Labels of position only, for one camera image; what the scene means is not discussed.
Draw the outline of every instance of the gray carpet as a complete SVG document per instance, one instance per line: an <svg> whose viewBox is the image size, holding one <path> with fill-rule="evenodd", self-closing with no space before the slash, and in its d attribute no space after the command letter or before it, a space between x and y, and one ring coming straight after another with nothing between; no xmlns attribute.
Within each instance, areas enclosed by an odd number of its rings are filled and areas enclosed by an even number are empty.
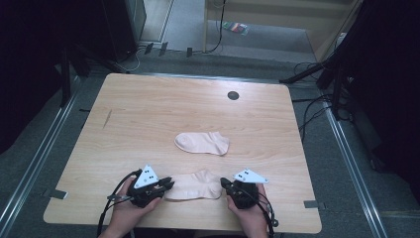
<svg viewBox="0 0 420 238"><path fill-rule="evenodd" d="M261 59L237 59L231 57L196 55L187 58L185 53L167 52L158 57L158 51L149 55L139 54L140 66L132 73L169 73L208 76L238 77L264 83L277 83L279 78L293 75L294 63ZM69 158L88 114L79 109L90 109L109 70L92 62L89 77L83 79L83 85L75 104L60 132L44 167L32 188L9 237L94 237L95 226L53 225L43 221L43 214L48 205L48 198L41 193L46 188L54 189ZM132 58L127 66L136 66ZM312 77L290 86L292 99L315 98L319 91ZM5 201L14 191L47 132L60 102L58 92L44 107L15 145L0 155L1 199ZM294 103L296 119L302 124L303 113L308 103ZM309 115L322 108L316 103ZM349 122L343 122L349 142L354 148L361 170L379 211L419 210L407 185L393 174L379 174L368 165L367 153L360 143L357 131ZM352 180L337 146L331 126L325 115L313 120L306 130L303 143L309 172L319 202L324 202L325 209L320 210L323 229L316 235L285 234L284 237L372 237L364 211L354 189ZM418 237L420 219L390 216L383 221L389 237Z"/></svg>

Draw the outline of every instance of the white sock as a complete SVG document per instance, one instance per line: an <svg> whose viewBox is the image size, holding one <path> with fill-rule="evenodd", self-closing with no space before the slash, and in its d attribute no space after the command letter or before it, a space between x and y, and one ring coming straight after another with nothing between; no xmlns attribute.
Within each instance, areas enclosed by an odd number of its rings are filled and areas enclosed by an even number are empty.
<svg viewBox="0 0 420 238"><path fill-rule="evenodd" d="M207 170L190 175L171 176L175 184L171 190L164 193L164 197L172 200L186 200L195 198L217 199L222 195L220 178Z"/></svg>
<svg viewBox="0 0 420 238"><path fill-rule="evenodd" d="M188 132L175 137L175 145L189 153L210 153L223 156L228 152L229 139L219 132Z"/></svg>

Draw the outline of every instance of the hand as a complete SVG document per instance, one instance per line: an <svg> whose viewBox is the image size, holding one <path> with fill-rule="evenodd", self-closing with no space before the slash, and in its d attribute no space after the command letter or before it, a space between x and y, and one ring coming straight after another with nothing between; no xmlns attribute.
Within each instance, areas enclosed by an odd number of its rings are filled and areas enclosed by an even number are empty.
<svg viewBox="0 0 420 238"><path fill-rule="evenodd" d="M117 195L126 195L127 190L134 178L128 178ZM140 208L131 201L123 201L115 204L112 212L111 222L108 228L102 232L100 238L117 238L123 237L129 233L139 222L140 219L147 213L154 210L160 202L160 197L152 200L145 208Z"/></svg>
<svg viewBox="0 0 420 238"><path fill-rule="evenodd" d="M257 183L257 188L259 189L259 193L262 194L260 195L260 200L266 201L263 197L263 195L266 196L263 185ZM228 199L229 209L238 217L242 229L247 235L247 237L266 238L267 224L263 216L262 210L257 205L248 209L238 209L232 197L230 195L227 195L226 197ZM262 205L262 207L264 207L265 210L267 210L266 204L262 202L260 202L260 204Z"/></svg>

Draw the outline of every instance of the black controller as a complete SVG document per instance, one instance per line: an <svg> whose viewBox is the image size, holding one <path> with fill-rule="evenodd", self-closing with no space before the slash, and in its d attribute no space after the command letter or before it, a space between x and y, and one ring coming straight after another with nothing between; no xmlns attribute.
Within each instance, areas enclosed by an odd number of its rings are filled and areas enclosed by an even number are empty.
<svg viewBox="0 0 420 238"><path fill-rule="evenodd" d="M147 206L153 199L157 197L163 197L164 192L170 190L173 187L174 181L171 181L172 178L162 178L158 182L149 184L147 186L134 188L137 180L140 176L132 181L130 184L127 195L132 197L131 202L138 207L144 208Z"/></svg>
<svg viewBox="0 0 420 238"><path fill-rule="evenodd" d="M255 183L238 180L231 183L226 178L220 178L220 184L226 189L226 193L232 197L238 209L251 208L259 201L259 189Z"/></svg>

